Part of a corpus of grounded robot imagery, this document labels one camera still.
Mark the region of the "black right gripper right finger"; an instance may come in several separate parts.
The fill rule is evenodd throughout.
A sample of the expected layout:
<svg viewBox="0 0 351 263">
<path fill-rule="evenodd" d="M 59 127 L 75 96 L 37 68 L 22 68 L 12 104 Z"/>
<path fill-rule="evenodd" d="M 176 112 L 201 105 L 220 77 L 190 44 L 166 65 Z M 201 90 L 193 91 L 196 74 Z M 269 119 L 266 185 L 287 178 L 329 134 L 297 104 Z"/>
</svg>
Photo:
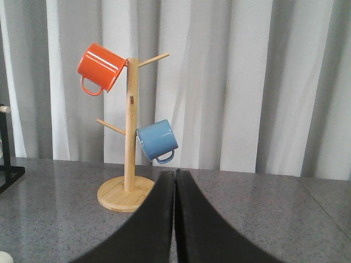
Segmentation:
<svg viewBox="0 0 351 263">
<path fill-rule="evenodd" d="M 176 170 L 175 186 L 178 262 L 281 262 L 231 227 L 189 171 Z"/>
</svg>

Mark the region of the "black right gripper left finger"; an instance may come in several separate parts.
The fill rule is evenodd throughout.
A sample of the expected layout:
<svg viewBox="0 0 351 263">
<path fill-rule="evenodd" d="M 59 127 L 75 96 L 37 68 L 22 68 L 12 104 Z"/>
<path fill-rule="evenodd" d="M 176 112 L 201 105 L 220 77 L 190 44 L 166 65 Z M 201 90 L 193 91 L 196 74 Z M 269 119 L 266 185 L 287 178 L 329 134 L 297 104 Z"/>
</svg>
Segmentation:
<svg viewBox="0 0 351 263">
<path fill-rule="evenodd" d="M 174 190 L 174 172 L 163 171 L 126 223 L 74 262 L 169 262 Z"/>
</svg>

